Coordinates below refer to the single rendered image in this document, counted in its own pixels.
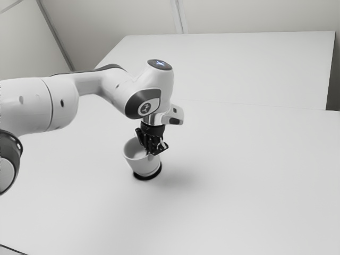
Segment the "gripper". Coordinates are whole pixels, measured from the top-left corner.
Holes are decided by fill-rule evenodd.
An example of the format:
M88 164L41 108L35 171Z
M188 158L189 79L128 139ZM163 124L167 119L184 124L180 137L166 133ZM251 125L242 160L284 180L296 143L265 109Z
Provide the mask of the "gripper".
M163 140L165 125L149 125L141 122L140 126L135 129L135 133L141 145L147 145L147 152L157 156L169 148Z

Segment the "white mug with black base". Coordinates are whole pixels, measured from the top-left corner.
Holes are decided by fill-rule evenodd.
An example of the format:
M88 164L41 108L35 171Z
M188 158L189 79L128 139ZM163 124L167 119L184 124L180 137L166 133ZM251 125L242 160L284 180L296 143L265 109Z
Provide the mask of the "white mug with black base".
M123 147L123 156L133 172L141 181L156 178L162 171L160 156L147 153L137 137L129 139Z

